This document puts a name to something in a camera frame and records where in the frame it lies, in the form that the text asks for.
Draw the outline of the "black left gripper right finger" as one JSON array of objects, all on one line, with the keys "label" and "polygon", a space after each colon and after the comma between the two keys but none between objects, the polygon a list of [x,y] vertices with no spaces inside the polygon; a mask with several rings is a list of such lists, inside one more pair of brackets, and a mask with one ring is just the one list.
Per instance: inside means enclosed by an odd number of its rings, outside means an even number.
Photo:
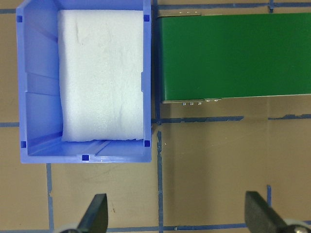
[{"label": "black left gripper right finger", "polygon": [[251,233],[291,233],[292,227],[256,191],[246,191],[244,220]]}]

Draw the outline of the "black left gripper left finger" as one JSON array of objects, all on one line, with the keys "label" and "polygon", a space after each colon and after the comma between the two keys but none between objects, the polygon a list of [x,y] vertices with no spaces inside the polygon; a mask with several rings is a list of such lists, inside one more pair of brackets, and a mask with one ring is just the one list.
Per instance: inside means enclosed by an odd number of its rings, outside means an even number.
[{"label": "black left gripper left finger", "polygon": [[77,229],[82,233],[105,233],[108,228],[107,195],[96,194]]}]

